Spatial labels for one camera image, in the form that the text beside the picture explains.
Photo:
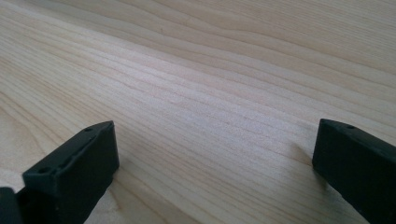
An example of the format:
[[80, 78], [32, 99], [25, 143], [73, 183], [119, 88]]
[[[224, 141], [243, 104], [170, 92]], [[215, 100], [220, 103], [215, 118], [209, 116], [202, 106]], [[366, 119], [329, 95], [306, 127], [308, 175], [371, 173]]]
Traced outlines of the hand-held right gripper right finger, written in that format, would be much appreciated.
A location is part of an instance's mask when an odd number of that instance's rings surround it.
[[396, 224], [396, 147], [349, 124], [322, 119], [312, 159], [370, 224]]

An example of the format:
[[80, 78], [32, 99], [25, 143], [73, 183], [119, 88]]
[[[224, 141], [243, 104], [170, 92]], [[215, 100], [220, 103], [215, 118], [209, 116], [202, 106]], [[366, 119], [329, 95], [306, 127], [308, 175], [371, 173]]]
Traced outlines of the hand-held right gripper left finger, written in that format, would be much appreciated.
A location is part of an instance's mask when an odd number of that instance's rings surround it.
[[25, 224], [83, 224], [120, 167], [115, 125], [92, 125], [22, 174]]

